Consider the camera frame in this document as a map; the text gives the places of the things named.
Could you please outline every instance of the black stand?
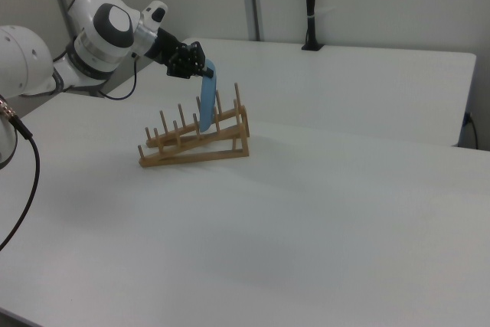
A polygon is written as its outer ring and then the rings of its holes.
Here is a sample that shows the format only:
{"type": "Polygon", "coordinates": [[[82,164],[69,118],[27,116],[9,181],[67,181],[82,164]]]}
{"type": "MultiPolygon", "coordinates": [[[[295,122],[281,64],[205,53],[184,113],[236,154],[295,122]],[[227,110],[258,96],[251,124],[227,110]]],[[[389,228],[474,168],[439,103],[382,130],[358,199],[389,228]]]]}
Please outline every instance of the black stand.
{"type": "Polygon", "coordinates": [[[316,40],[315,29],[315,0],[306,0],[306,13],[308,15],[308,31],[306,34],[306,44],[302,50],[318,51],[323,44],[319,44],[316,40]]]}

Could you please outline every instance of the white table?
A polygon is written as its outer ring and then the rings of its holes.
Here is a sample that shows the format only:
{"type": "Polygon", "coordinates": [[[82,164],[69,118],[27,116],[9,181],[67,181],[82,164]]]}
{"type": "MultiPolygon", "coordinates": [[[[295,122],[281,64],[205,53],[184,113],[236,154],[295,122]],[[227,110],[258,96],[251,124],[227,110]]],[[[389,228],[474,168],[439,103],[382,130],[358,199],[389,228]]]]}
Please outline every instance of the white table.
{"type": "MultiPolygon", "coordinates": [[[[252,120],[249,158],[143,169],[154,106],[64,94],[24,122],[41,181],[0,307],[40,325],[490,319],[487,152],[252,120]]],[[[1,238],[33,161],[21,142],[0,171],[1,238]]]]}
{"type": "MultiPolygon", "coordinates": [[[[453,146],[459,141],[475,55],[434,51],[200,41],[225,100],[238,82],[255,121],[453,146]]],[[[195,104],[201,82],[151,64],[131,101],[158,108],[195,104]]],[[[124,96],[132,78],[111,94],[124,96]]]]}

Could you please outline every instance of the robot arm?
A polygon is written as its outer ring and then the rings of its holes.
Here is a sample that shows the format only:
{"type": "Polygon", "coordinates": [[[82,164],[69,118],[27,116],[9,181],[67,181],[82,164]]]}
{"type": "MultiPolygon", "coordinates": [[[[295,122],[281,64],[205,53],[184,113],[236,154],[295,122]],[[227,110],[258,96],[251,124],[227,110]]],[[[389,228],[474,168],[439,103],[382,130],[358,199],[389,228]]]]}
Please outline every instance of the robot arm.
{"type": "MultiPolygon", "coordinates": [[[[39,74],[31,74],[36,76],[37,85],[16,90],[12,96],[56,94],[68,88],[87,90],[97,87],[111,78],[127,54],[145,56],[164,64],[168,68],[167,75],[172,77],[212,77],[213,71],[206,69],[199,43],[183,44],[160,28],[167,11],[167,5],[160,1],[153,1],[144,11],[137,11],[121,0],[73,0],[68,15],[79,34],[54,65],[44,60],[43,67],[52,70],[52,78],[39,81],[39,74]]],[[[15,35],[15,40],[34,40],[33,33],[20,29],[21,35],[15,35]]],[[[49,55],[46,47],[42,54],[49,55]]]]}
{"type": "Polygon", "coordinates": [[[127,54],[164,64],[172,77],[212,78],[214,71],[206,68],[198,42],[186,45],[160,28],[167,10],[160,1],[137,11],[121,0],[73,0],[68,15],[79,34],[55,62],[34,32],[0,27],[0,168],[11,158],[16,143],[5,113],[11,110],[5,100],[9,97],[97,88],[111,78],[127,54]]]}

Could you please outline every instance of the cable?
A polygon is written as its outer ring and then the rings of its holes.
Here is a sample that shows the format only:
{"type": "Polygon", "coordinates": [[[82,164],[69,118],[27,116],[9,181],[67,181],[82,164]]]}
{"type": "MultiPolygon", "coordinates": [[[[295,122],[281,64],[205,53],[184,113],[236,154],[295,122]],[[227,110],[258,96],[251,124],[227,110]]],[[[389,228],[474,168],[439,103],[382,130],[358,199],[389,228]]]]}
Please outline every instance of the cable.
{"type": "Polygon", "coordinates": [[[58,55],[57,57],[55,57],[53,59],[53,63],[59,61],[62,57],[64,57],[65,55],[67,54],[67,51],[65,50],[63,53],[61,53],[60,55],[58,55]]]}
{"type": "Polygon", "coordinates": [[[5,238],[5,240],[3,240],[3,243],[0,244],[0,252],[7,245],[7,243],[12,239],[12,237],[15,234],[15,232],[21,226],[22,221],[24,221],[25,216],[29,212],[29,208],[31,208],[32,200],[34,199],[34,195],[36,194],[36,190],[38,189],[39,172],[40,172],[40,168],[41,168],[41,163],[40,163],[40,159],[39,159],[39,151],[38,151],[38,147],[36,146],[36,142],[34,142],[34,140],[32,139],[32,136],[29,136],[27,138],[27,140],[30,142],[30,144],[32,146],[32,149],[34,150],[34,157],[35,157],[35,160],[36,160],[36,172],[35,172],[35,175],[34,175],[34,183],[32,184],[31,195],[29,196],[28,203],[25,205],[25,208],[22,211],[22,214],[21,214],[20,218],[17,220],[17,224],[15,224],[15,226],[11,230],[10,234],[5,238]]]}
{"type": "Polygon", "coordinates": [[[475,122],[473,121],[473,118],[471,117],[471,115],[468,118],[468,123],[472,124],[473,133],[475,133],[475,149],[479,149],[478,148],[478,135],[476,134],[476,126],[475,126],[475,122]]]}
{"type": "Polygon", "coordinates": [[[136,74],[138,73],[138,71],[136,70],[136,62],[138,61],[138,57],[135,57],[135,62],[133,64],[133,71],[134,71],[134,74],[135,74],[135,82],[134,84],[132,85],[132,89],[131,89],[131,92],[129,92],[127,95],[125,95],[124,97],[111,97],[111,96],[108,96],[106,95],[104,92],[102,92],[101,90],[99,90],[98,92],[104,96],[105,98],[109,99],[109,100],[114,100],[114,101],[121,101],[121,100],[125,100],[127,99],[128,97],[130,97],[132,95],[133,92],[135,92],[135,89],[136,89],[136,74]]]}

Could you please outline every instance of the blue plate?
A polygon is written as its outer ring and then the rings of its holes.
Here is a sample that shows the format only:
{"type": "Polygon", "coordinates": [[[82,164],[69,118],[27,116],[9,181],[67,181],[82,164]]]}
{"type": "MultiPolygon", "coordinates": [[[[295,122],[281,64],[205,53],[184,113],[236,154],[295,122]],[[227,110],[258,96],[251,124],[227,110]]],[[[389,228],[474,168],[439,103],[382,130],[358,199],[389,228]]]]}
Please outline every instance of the blue plate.
{"type": "Polygon", "coordinates": [[[216,100],[216,67],[213,62],[206,59],[206,67],[211,69],[213,77],[202,77],[201,85],[201,111],[199,130],[205,132],[214,122],[214,102],[216,100]]]}

